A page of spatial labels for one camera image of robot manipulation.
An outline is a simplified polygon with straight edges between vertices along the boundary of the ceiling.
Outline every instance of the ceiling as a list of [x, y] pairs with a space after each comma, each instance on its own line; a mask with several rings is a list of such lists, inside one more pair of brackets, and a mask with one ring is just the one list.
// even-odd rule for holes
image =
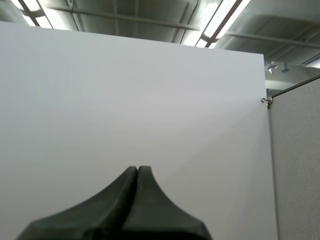
[[[55, 29], [190, 46], [196, 45], [220, 1], [39, 0]], [[215, 48], [263, 54], [266, 66], [288, 63], [291, 74], [280, 67], [266, 78], [296, 83], [293, 76], [299, 76], [301, 82], [320, 74], [320, 69], [303, 68], [320, 59], [319, 13], [319, 0], [251, 0]], [[0, 21], [26, 24], [10, 0], [0, 0]]]

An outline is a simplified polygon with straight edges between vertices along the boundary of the fluorescent light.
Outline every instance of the fluorescent light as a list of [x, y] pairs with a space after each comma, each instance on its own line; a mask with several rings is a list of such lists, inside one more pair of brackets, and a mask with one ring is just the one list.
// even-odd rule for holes
[[23, 15], [24, 20], [30, 25], [30, 26], [36, 26], [35, 23], [31, 20], [31, 18], [29, 16], [25, 16]]
[[188, 46], [194, 46], [197, 44], [197, 41], [201, 37], [201, 34], [205, 30], [217, 7], [218, 4], [213, 1], [199, 1], [199, 6], [197, 7], [192, 25], [199, 27], [200, 31], [186, 31], [182, 44]]
[[216, 45], [217, 45], [217, 42], [213, 42], [210, 44], [209, 48], [214, 49]]
[[306, 67], [312, 67], [312, 68], [317, 68], [320, 69], [320, 58], [309, 63], [308, 65], [306, 65]]
[[207, 45], [207, 42], [205, 40], [200, 39], [195, 46], [198, 48], [204, 48], [206, 45]]
[[11, 2], [20, 10], [23, 10], [24, 8], [21, 6], [20, 2], [18, 0], [11, 0]]
[[50, 22], [45, 16], [37, 17], [36, 21], [39, 23], [40, 27], [45, 29], [52, 29]]
[[43, 10], [54, 29], [70, 30], [65, 23], [66, 19], [64, 18], [64, 15], [62, 15], [59, 11], [48, 8], [44, 8]]
[[[208, 27], [205, 29], [204, 34], [207, 35], [208, 37], [211, 37], [221, 22], [225, 19], [226, 15], [230, 11], [230, 9], [233, 7], [235, 4], [236, 0], [223, 0], [220, 7], [216, 11], [215, 15], [211, 19]], [[222, 37], [226, 31], [229, 29], [229, 27], [234, 23], [234, 21], [237, 19], [237, 17], [240, 15], [240, 13], [243, 11], [243, 9], [247, 6], [247, 4], [250, 2], [250, 0], [243, 0], [238, 8], [234, 11], [232, 16], [229, 18], [225, 26], [221, 30], [220, 36], [218, 35], [217, 38]]]
[[24, 2], [31, 12], [40, 10], [40, 6], [36, 0], [24, 0]]
[[237, 9], [234, 11], [232, 16], [229, 18], [229, 20], [226, 22], [224, 27], [221, 29], [219, 34], [216, 36], [217, 39], [222, 38], [225, 33], [228, 31], [228, 29], [231, 27], [231, 25], [235, 22], [235, 20], [239, 17], [239, 15], [242, 13], [242, 11], [246, 8], [250, 0], [242, 0], [240, 5], [237, 7]]

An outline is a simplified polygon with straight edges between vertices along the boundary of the ceiling light fixture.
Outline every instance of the ceiling light fixture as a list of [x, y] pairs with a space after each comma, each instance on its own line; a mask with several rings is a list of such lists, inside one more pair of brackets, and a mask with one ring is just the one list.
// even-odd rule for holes
[[[246, 8], [250, 0], [242, 0], [239, 3], [237, 0], [222, 0], [222, 3], [216, 10], [215, 14], [211, 18], [209, 24], [207, 25], [206, 29], [204, 30], [204, 34], [206, 36], [213, 36], [214, 34], [216, 35], [216, 39], [221, 39], [225, 33], [228, 31], [228, 29], [232, 26], [232, 24], [236, 21], [236, 19], [239, 17], [239, 15], [242, 13], [242, 11]], [[219, 29], [220, 25], [223, 23], [225, 18], [227, 17], [228, 13], [232, 8], [237, 6], [235, 11], [232, 13], [232, 15], [227, 19], [226, 23], [222, 27], [222, 29], [216, 33], [216, 31]], [[217, 42], [212, 42], [209, 46], [210, 49], [213, 49], [217, 45]]]
[[46, 16], [37, 17], [36, 21], [39, 23], [41, 28], [52, 29], [52, 26]]
[[35, 23], [32, 21], [32, 19], [29, 16], [23, 15], [24, 20], [29, 24], [29, 26], [35, 27]]
[[23, 0], [31, 12], [40, 10], [37, 0]]
[[195, 46], [198, 48], [204, 48], [206, 46], [206, 44], [207, 44], [207, 42], [205, 40], [200, 39]]
[[320, 58], [305, 65], [306, 67], [312, 67], [312, 68], [317, 68], [317, 69], [320, 69]]
[[18, 0], [11, 0], [11, 2], [20, 10], [23, 10], [24, 8], [21, 6], [20, 2]]

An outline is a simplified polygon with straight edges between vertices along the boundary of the white panel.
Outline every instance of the white panel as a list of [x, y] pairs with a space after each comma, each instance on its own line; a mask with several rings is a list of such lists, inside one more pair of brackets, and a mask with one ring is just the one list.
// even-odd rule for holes
[[10, 23], [0, 32], [0, 239], [130, 165], [151, 165], [215, 240], [277, 238], [262, 55]]
[[320, 79], [274, 98], [270, 108], [281, 240], [320, 239]]

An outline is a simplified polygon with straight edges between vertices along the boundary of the metal rod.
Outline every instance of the metal rod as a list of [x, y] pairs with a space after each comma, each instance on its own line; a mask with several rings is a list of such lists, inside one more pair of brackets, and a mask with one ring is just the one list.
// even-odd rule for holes
[[[189, 5], [190, 5], [190, 3], [187, 2], [185, 7], [184, 7], [184, 9], [183, 9], [182, 15], [181, 15], [180, 20], [179, 20], [180, 24], [184, 21], [184, 18], [185, 18], [185, 15], [186, 15], [187, 11], [188, 11]], [[179, 32], [179, 29], [177, 28], [175, 30], [174, 35], [173, 35], [173, 38], [172, 38], [172, 41], [171, 41], [172, 43], [174, 43], [176, 41], [176, 37], [178, 35], [178, 32]]]
[[224, 19], [222, 20], [222, 22], [220, 23], [220, 25], [217, 27], [217, 29], [215, 30], [215, 32], [212, 34], [212, 36], [210, 37], [210, 40], [206, 43], [205, 47], [208, 48], [212, 43], [215, 42], [218, 34], [220, 33], [220, 31], [224, 28], [224, 26], [226, 25], [226, 23], [228, 22], [228, 20], [231, 18], [231, 16], [234, 14], [235, 10], [237, 10], [237, 8], [239, 7], [239, 5], [241, 4], [242, 0], [236, 0], [235, 3], [233, 4], [233, 6], [230, 8], [229, 12], [225, 15]]
[[80, 32], [80, 31], [79, 31], [78, 24], [77, 24], [77, 21], [76, 21], [76, 19], [75, 19], [74, 13], [73, 13], [73, 9], [74, 9], [74, 7], [75, 7], [75, 0], [67, 1], [67, 4], [68, 4], [69, 8], [71, 9], [71, 12], [70, 12], [70, 13], [71, 13], [72, 20], [73, 20], [73, 22], [74, 22], [75, 28], [76, 28], [76, 30], [77, 30], [78, 32]]
[[237, 37], [237, 38], [243, 38], [243, 39], [261, 40], [261, 41], [274, 42], [274, 43], [280, 43], [280, 44], [295, 45], [295, 46], [301, 46], [301, 47], [310, 48], [310, 49], [320, 49], [320, 45], [318, 44], [304, 43], [301, 41], [295, 41], [295, 40], [283, 39], [283, 38], [277, 38], [277, 37], [271, 37], [271, 36], [260, 36], [255, 34], [234, 32], [234, 31], [227, 31], [225, 35]]
[[298, 84], [296, 84], [296, 85], [293, 85], [293, 86], [291, 86], [291, 87], [289, 87], [289, 88], [287, 88], [287, 89], [285, 89], [285, 90], [282, 90], [282, 91], [280, 91], [280, 92], [272, 95], [271, 97], [272, 97], [272, 98], [275, 98], [275, 97], [277, 97], [277, 96], [279, 96], [279, 95], [281, 95], [281, 94], [285, 94], [285, 93], [287, 93], [287, 92], [289, 92], [289, 91], [291, 91], [291, 90], [293, 90], [293, 89], [299, 88], [299, 87], [301, 87], [301, 86], [303, 86], [303, 85], [306, 85], [306, 84], [311, 83], [311, 82], [313, 82], [313, 81], [315, 81], [315, 80], [318, 80], [318, 79], [320, 79], [320, 74], [318, 74], [318, 75], [316, 75], [316, 76], [313, 76], [313, 77], [309, 78], [308, 80], [305, 80], [305, 81], [303, 81], [303, 82], [300, 82], [300, 83], [298, 83]]
[[[71, 12], [71, 9], [69, 9], [68, 7], [47, 6], [47, 8], [52, 9], [52, 10], [57, 10], [57, 11], [68, 12], [68, 13]], [[120, 20], [132, 21], [132, 22], [153, 24], [153, 25], [170, 27], [170, 28], [200, 31], [199, 28], [192, 26], [192, 25], [189, 25], [189, 24], [170, 23], [170, 22], [147, 19], [147, 18], [142, 18], [142, 17], [126, 16], [126, 15], [106, 13], [106, 12], [89, 11], [89, 10], [79, 9], [77, 7], [73, 8], [73, 12], [75, 14], [84, 14], [84, 15], [90, 15], [90, 16], [96, 16], [96, 17], [102, 17], [102, 18], [120, 19]]]
[[[138, 18], [139, 16], [139, 0], [135, 0], [134, 4], [134, 17]], [[133, 26], [133, 37], [135, 38], [138, 34], [138, 23], [135, 22]]]
[[[114, 14], [118, 14], [117, 0], [112, 0], [112, 3], [113, 3]], [[119, 21], [118, 21], [118, 19], [114, 20], [114, 28], [115, 28], [115, 35], [119, 36]]]

